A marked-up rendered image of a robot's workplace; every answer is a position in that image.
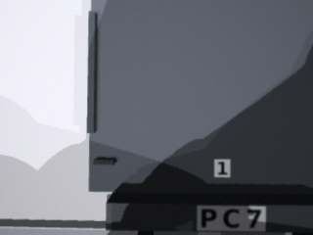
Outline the dark grey plate carrier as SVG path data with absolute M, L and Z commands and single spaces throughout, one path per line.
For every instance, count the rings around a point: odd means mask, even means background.
M 313 233 L 313 0 L 91 0 L 106 230 Z

